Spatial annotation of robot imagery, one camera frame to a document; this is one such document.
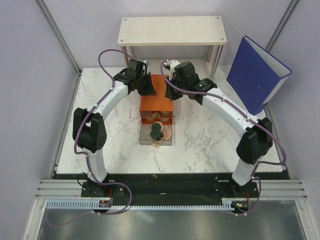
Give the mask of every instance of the gray wall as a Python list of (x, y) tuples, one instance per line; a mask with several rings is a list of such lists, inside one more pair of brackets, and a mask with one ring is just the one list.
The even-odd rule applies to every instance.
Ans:
[(320, 1), (302, 0), (271, 51), (292, 75), (271, 101), (291, 174), (301, 179), (320, 224)]
[[(221, 64), (231, 64), (241, 37), (266, 46), (290, 0), (45, 0), (81, 67), (97, 67), (98, 54), (118, 46), (123, 17), (220, 15), (228, 39)], [(207, 47), (144, 47), (141, 59), (205, 58)], [(124, 57), (108, 53), (106, 66), (123, 66)]]
[(0, 239), (22, 239), (76, 74), (33, 0), (0, 8)]

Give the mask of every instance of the orange box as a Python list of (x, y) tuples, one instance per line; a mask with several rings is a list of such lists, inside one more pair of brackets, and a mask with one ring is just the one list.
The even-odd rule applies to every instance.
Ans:
[(142, 96), (140, 100), (140, 115), (143, 124), (162, 122), (172, 125), (174, 118), (174, 102), (165, 97), (167, 85), (162, 75), (151, 75), (152, 85), (156, 95)]

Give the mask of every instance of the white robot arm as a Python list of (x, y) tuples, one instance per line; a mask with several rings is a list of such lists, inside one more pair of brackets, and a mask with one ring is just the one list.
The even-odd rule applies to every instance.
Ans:
[(190, 62), (180, 63), (177, 60), (166, 61), (164, 67), (170, 71), (169, 83), (167, 82), (166, 97), (171, 100), (179, 99), (187, 94), (190, 99), (213, 110), (225, 120), (241, 140), (236, 148), (239, 161), (232, 175), (233, 180), (240, 186), (248, 183), (258, 160), (272, 147), (273, 141), (266, 132), (255, 126), (251, 121), (272, 133), (272, 123), (268, 118), (262, 120), (241, 109), (231, 101), (218, 86), (210, 79), (200, 80), (195, 72), (195, 67)]
[[(102, 153), (102, 148), (107, 139), (104, 121), (108, 114), (131, 91), (138, 90), (142, 96), (156, 94), (152, 86), (151, 74), (143, 73), (143, 65), (143, 62), (131, 59), (128, 68), (125, 68), (114, 76), (115, 85), (113, 91), (103, 101), (99, 102), (99, 104), (96, 101), (86, 109), (77, 108), (74, 112), (72, 134), (75, 140), (80, 124), (88, 114), (87, 109), (90, 110), (94, 106), (97, 107), (88, 118), (87, 125), (82, 128), (77, 145), (89, 154), (91, 169), (96, 178), (101, 182), (108, 174)], [(265, 155), (272, 146), (272, 139), (258, 127), (247, 121), (230, 104), (227, 104), (226, 101), (238, 107), (211, 80), (207, 78), (200, 80), (194, 66), (190, 62), (180, 63), (172, 60), (168, 61), (164, 67), (170, 70), (169, 80), (174, 86), (189, 92), (192, 91), (193, 93), (206, 92), (214, 94), (222, 99), (220, 100), (210, 95), (187, 94), (190, 99), (196, 100), (201, 105), (221, 116), (241, 137), (241, 141), (236, 149), (239, 161), (232, 178), (240, 186), (248, 183), (251, 180), (251, 174), (258, 159)], [(176, 100), (183, 96), (183, 92), (177, 91), (167, 84), (165, 96), (171, 100)], [(267, 118), (259, 120), (249, 113), (246, 113), (246, 115), (254, 122), (267, 128), (270, 132), (272, 131), (272, 124)]]

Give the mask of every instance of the marble table surface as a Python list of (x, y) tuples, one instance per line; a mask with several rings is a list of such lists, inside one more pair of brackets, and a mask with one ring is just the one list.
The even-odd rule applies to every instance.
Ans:
[[(160, 60), (151, 60), (149, 71), (160, 74)], [(211, 65), (193, 59), (200, 78), (209, 76)], [(230, 65), (217, 67), (214, 82), (241, 107), (237, 94), (226, 81)], [(106, 67), (111, 75), (123, 67)], [(84, 68), (72, 112), (86, 108), (109, 86), (111, 80), (100, 68)], [(217, 114), (184, 96), (174, 101), (175, 135), (172, 146), (140, 145), (140, 96), (132, 92), (105, 120), (107, 141), (103, 147), (104, 164), (109, 173), (221, 173), (236, 169), (236, 147), (240, 137)], [(261, 112), (259, 118), (265, 117)], [(75, 155), (72, 139), (73, 114), (58, 162), (58, 174), (88, 172), (85, 157)], [(279, 162), (275, 146), (262, 158)], [(281, 172), (281, 166), (261, 165), (258, 172)]]

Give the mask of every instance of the binder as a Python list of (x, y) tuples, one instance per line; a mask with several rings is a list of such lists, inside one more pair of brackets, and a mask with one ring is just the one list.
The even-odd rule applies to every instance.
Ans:
[(260, 113), (292, 71), (248, 36), (242, 38), (227, 81), (248, 112)]

